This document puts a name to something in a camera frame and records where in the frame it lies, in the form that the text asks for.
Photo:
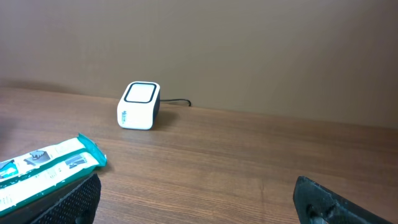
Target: wet wipes package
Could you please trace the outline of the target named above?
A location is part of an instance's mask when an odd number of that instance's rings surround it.
[[[82,134],[0,162],[0,217],[105,165],[106,156]]]

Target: beige wall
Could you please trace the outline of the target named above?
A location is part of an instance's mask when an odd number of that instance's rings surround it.
[[[0,1],[0,85],[398,128],[398,1]]]

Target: tabletop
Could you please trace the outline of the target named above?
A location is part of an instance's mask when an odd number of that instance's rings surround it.
[[[0,88],[0,161],[88,136],[108,158],[95,223],[299,223],[300,175],[398,223],[398,130],[162,103],[138,131],[118,102]]]

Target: power cord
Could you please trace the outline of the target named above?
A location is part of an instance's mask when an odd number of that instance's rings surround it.
[[[188,102],[188,103],[189,103],[189,105],[188,105],[188,106],[191,106],[191,105],[192,105],[191,101],[190,101],[190,100],[187,100],[187,99],[170,99],[170,100],[160,100],[160,102],[169,102],[169,101],[186,101],[186,102]]]

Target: white cube-shaped device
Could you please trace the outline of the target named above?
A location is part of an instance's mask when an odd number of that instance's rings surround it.
[[[118,104],[118,123],[122,128],[148,130],[154,125],[159,106],[159,84],[132,82]]]

